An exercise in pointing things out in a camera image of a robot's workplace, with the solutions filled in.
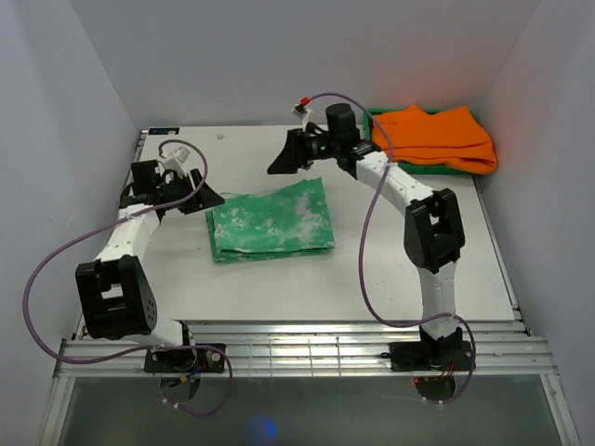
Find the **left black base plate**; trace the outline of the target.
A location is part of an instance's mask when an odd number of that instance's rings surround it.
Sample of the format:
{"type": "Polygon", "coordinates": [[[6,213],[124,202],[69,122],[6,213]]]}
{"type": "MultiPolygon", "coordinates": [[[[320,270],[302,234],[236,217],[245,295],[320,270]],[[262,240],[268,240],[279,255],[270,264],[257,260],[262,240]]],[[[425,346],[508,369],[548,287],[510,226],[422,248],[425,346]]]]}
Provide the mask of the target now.
{"type": "Polygon", "coordinates": [[[151,374],[222,373],[223,355],[209,349],[165,350],[148,352],[143,371],[151,374]]]}

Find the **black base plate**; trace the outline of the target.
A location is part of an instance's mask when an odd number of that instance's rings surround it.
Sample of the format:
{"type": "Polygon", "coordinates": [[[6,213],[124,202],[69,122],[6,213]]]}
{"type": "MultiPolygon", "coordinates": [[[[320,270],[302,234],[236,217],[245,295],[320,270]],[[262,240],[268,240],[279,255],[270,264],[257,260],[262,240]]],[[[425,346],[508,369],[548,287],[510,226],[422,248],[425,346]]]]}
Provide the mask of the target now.
{"type": "Polygon", "coordinates": [[[151,374],[222,373],[223,355],[209,349],[165,350],[148,352],[143,371],[151,374]]]}
{"type": "Polygon", "coordinates": [[[431,352],[420,341],[394,342],[389,344],[388,354],[394,372],[439,372],[451,365],[455,372],[475,368],[468,341],[439,353],[431,352]]]}

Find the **orange folded trousers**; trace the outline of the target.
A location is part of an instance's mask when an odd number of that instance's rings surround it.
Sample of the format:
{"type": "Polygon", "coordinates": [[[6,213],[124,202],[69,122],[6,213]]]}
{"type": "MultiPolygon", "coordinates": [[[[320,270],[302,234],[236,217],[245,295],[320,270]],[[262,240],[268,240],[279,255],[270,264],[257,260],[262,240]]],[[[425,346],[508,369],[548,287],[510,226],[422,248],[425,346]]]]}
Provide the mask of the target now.
{"type": "Polygon", "coordinates": [[[376,120],[371,139],[395,162],[442,164],[478,175],[497,168],[493,141],[466,106],[429,113],[411,105],[382,112],[376,120]]]}

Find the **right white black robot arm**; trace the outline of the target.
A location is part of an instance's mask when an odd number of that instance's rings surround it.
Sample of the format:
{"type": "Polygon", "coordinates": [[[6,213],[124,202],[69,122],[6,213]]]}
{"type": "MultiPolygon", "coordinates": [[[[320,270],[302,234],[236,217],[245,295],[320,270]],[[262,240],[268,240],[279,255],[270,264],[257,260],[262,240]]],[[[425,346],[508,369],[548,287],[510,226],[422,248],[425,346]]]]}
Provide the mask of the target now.
{"type": "Polygon", "coordinates": [[[363,138],[349,104],[328,106],[327,128],[322,129],[311,122],[308,103],[303,99],[294,106],[301,126],[288,131],[268,174],[295,174],[317,160],[334,159],[341,170],[396,208],[404,218],[404,251],[419,276],[422,318],[419,341],[390,346],[392,368],[472,370],[473,345],[464,341],[456,316],[455,271],[465,244],[456,194],[415,180],[376,143],[363,138]]]}

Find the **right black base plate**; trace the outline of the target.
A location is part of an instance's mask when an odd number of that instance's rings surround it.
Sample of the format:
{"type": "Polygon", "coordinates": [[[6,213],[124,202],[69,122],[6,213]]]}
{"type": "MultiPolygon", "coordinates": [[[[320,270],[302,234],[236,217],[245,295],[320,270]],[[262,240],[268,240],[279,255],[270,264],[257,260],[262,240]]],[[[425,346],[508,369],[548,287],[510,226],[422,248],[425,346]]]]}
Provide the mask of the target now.
{"type": "Polygon", "coordinates": [[[468,341],[439,353],[431,352],[420,341],[394,342],[389,344],[388,354],[394,372],[439,372],[451,365],[455,372],[475,368],[468,341]]]}

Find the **green white tie-dye trousers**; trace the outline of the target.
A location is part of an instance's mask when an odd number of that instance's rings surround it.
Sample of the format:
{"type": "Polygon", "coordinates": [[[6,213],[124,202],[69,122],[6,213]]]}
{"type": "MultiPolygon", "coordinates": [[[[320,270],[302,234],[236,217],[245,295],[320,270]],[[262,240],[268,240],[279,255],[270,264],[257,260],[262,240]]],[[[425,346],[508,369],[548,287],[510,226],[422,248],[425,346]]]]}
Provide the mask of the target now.
{"type": "Polygon", "coordinates": [[[319,177],[263,193],[228,194],[206,212],[206,222],[218,264],[319,255],[336,247],[319,177]]]}

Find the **black label sticker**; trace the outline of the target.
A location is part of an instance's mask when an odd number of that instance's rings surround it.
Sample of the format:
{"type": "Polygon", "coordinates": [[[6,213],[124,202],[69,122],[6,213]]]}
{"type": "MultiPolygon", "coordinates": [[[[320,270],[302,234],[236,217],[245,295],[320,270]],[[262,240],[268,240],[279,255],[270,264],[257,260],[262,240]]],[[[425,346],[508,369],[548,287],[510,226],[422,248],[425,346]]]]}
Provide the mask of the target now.
{"type": "Polygon", "coordinates": [[[152,136],[177,135],[178,133],[178,127],[152,127],[148,130],[148,134],[152,136]]]}

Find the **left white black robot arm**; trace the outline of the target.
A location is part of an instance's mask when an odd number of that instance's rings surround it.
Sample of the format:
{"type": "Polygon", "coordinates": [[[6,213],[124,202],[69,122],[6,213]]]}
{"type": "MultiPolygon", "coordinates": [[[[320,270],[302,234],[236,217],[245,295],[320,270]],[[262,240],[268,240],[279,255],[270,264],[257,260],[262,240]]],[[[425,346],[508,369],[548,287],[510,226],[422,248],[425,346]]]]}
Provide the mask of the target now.
{"type": "Polygon", "coordinates": [[[75,281],[86,330],[94,339],[127,339],[157,346],[150,358],[166,369],[186,372],[199,362],[188,326],[158,315],[158,305],[142,266],[165,213],[201,212],[225,203],[197,168],[160,169],[154,161],[131,165],[132,180],[121,192],[117,225],[91,262],[79,265],[75,281]]]}

